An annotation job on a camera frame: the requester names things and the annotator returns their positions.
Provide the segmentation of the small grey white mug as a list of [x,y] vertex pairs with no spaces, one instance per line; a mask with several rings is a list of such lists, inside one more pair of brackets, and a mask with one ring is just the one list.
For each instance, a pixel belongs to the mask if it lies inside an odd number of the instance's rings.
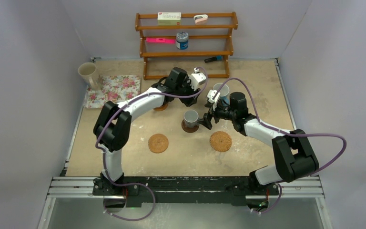
[[184,125],[188,128],[194,128],[197,126],[197,120],[199,119],[199,114],[195,110],[188,110],[183,115]]

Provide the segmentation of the dark brown wooden coaster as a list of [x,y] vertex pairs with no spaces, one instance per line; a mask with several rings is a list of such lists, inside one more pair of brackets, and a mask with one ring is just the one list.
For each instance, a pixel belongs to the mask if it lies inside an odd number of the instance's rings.
[[194,133],[199,129],[199,125],[195,125],[194,127],[187,127],[185,125],[184,120],[182,120],[182,122],[181,122],[181,127],[182,127],[182,130],[187,132],[187,133]]

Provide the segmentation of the woven rattan coaster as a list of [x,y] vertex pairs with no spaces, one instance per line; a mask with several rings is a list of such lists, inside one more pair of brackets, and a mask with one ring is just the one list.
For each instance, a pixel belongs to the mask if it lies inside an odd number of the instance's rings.
[[224,131],[216,131],[210,136],[210,146],[218,152],[226,152],[232,146],[231,136]]
[[153,153],[162,153],[168,146],[168,138],[163,134],[154,134],[148,140],[148,148]]

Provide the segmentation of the smooth wooden coaster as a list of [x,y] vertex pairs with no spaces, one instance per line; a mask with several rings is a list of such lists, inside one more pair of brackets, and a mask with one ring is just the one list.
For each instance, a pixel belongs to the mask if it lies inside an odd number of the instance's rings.
[[155,111],[163,111],[168,107],[168,104],[164,104],[162,106],[154,108]]

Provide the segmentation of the blue mug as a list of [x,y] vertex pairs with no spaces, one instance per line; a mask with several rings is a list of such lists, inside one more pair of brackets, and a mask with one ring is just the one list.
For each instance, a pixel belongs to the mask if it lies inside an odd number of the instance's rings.
[[229,105],[229,86],[227,84],[222,85],[222,83],[216,83],[213,86],[213,90],[217,90],[221,88],[220,92],[220,101],[224,104]]

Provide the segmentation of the tall cream mug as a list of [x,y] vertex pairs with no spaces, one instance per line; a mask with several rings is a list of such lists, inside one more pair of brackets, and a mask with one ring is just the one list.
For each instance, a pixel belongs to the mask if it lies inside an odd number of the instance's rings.
[[78,68],[78,74],[91,89],[96,91],[101,89],[100,76],[94,63],[86,62],[80,65]]

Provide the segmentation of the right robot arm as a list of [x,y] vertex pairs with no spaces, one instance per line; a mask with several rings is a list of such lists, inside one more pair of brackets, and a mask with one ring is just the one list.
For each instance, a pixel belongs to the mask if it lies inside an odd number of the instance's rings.
[[267,185],[279,181],[292,182],[319,169],[319,163],[306,137],[300,137],[303,130],[296,129],[288,135],[263,126],[257,117],[249,113],[246,97],[242,92],[229,96],[229,104],[220,101],[220,94],[210,90],[206,107],[209,109],[199,123],[212,129],[211,120],[232,122],[234,129],[244,136],[261,141],[272,148],[274,164],[250,174],[248,187],[254,194],[266,190]]

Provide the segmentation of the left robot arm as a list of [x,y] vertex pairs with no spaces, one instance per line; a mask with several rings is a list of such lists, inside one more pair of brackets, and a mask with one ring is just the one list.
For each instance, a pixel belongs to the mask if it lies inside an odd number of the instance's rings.
[[126,145],[132,122],[141,115],[167,105],[175,98],[189,107],[197,102],[206,88],[208,75],[204,68],[196,67],[193,73],[174,67],[169,75],[154,83],[149,89],[124,102],[104,104],[94,125],[95,147],[102,152],[103,170],[106,179],[104,188],[111,195],[123,189],[122,149]]

